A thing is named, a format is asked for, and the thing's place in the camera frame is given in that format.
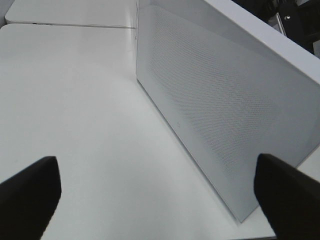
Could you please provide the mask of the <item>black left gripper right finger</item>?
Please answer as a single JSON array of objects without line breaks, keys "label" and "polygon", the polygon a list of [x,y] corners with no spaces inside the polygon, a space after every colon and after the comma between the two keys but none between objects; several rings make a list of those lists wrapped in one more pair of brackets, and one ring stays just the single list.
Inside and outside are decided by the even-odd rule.
[{"label": "black left gripper right finger", "polygon": [[261,153],[256,162],[254,195],[276,238],[320,238],[320,183],[283,160]]}]

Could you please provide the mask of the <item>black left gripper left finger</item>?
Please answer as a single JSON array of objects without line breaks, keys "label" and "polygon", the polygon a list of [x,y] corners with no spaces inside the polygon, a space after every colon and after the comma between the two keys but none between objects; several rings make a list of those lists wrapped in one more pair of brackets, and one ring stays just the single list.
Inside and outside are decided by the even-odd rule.
[{"label": "black left gripper left finger", "polygon": [[55,156],[45,156],[0,184],[0,238],[39,240],[62,194]]}]

